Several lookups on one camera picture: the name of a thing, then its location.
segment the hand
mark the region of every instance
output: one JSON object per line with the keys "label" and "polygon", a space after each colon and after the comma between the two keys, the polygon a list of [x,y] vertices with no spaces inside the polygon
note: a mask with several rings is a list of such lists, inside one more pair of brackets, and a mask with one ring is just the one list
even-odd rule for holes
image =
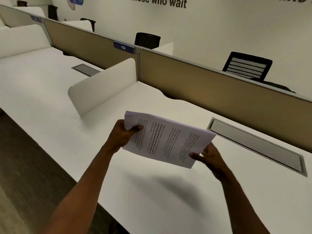
{"label": "hand", "polygon": [[102,148],[108,149],[112,153],[116,153],[121,147],[129,142],[131,136],[143,128],[143,126],[138,125],[130,130],[126,130],[124,128],[124,120],[118,120]]}
{"label": "hand", "polygon": [[195,153],[189,154],[191,158],[204,163],[219,181],[227,178],[228,175],[232,173],[213,143],[207,145],[202,155],[203,156],[200,156]]}

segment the gray floor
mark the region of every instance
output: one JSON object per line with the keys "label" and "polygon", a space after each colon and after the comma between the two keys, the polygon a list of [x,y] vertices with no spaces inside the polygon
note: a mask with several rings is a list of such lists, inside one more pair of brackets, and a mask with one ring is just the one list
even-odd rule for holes
{"label": "gray floor", "polygon": [[[38,233],[76,182],[8,115],[0,114],[0,233]],[[113,218],[98,205],[89,233]]]}

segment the desk number plate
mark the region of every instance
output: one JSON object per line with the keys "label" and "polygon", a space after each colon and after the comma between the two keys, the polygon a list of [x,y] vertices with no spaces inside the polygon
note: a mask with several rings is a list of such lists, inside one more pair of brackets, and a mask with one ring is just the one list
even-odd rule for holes
{"label": "desk number plate", "polygon": [[39,22],[39,23],[42,23],[40,17],[34,16],[34,15],[30,15],[30,18],[31,18],[32,20],[34,20],[34,21],[37,21],[37,22]]}
{"label": "desk number plate", "polygon": [[135,47],[126,45],[124,43],[119,43],[119,42],[114,41],[114,47],[120,50],[123,50],[125,52],[131,53],[131,54],[135,53]]}

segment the paper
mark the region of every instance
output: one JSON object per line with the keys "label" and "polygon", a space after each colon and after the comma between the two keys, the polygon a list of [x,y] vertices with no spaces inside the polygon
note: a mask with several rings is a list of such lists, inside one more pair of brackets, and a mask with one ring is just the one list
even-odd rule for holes
{"label": "paper", "polygon": [[185,168],[195,163],[189,153],[200,154],[215,137],[211,131],[145,113],[126,111],[124,125],[126,130],[136,125],[144,129],[132,136],[123,149]]}

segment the beige partition panel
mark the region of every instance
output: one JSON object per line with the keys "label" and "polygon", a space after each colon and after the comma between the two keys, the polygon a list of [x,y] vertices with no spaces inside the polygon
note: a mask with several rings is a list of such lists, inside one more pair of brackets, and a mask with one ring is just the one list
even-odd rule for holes
{"label": "beige partition panel", "polygon": [[138,78],[138,48],[135,54],[114,47],[114,41],[92,32],[44,19],[54,47],[97,67],[107,69],[134,58]]}
{"label": "beige partition panel", "polygon": [[26,26],[26,25],[39,25],[43,29],[46,37],[48,38],[50,44],[53,46],[49,33],[45,27],[45,25],[41,22],[37,22],[31,18],[30,13],[25,11],[14,9],[13,7],[7,7],[0,5],[0,16],[3,23],[11,28],[19,27],[19,26]]}
{"label": "beige partition panel", "polygon": [[310,101],[146,50],[140,81],[312,153]]}

